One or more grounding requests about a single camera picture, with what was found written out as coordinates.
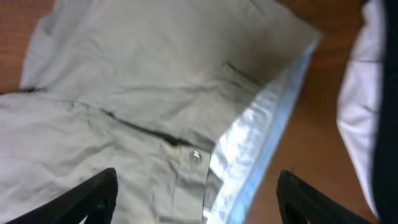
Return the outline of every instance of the button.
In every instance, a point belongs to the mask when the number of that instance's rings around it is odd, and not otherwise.
[[[192,162],[200,162],[200,161],[201,161],[201,154],[200,154],[198,151],[194,150],[194,151],[191,152],[191,154],[189,155],[189,159],[190,159]]]

